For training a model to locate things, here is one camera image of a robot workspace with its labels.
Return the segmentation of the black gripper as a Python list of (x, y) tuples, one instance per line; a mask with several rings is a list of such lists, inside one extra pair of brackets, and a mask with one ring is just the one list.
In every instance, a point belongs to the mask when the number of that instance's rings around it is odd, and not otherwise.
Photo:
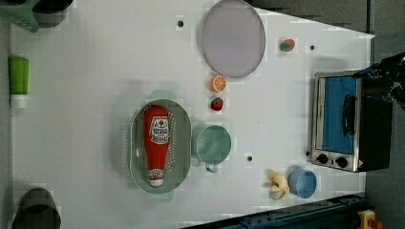
[(396, 102), (404, 108), (404, 53), (382, 59), (353, 74), (363, 81), (363, 95), (386, 102)]

